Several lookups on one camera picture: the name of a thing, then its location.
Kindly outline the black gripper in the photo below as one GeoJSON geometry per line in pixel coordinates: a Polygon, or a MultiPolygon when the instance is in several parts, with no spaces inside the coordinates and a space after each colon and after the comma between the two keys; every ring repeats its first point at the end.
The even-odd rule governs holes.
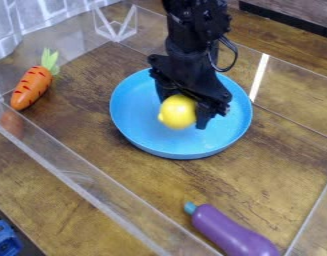
{"type": "Polygon", "coordinates": [[[171,39],[166,40],[166,55],[151,54],[150,76],[155,79],[155,88],[161,102],[175,94],[189,96],[197,101],[197,128],[205,130],[217,114],[225,116],[230,110],[233,94],[217,78],[218,72],[230,68],[218,68],[218,42],[205,49],[186,52],[171,39]]]}

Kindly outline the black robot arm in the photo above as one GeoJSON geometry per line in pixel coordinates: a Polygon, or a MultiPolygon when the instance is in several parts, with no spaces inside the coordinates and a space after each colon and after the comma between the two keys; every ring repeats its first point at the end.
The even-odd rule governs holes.
{"type": "Polygon", "coordinates": [[[218,42],[229,44],[231,16],[226,0],[162,0],[167,13],[166,55],[151,54],[150,76],[161,101],[183,94],[197,101],[197,128],[203,130],[215,115],[225,116],[233,95],[215,72],[218,42]]]}

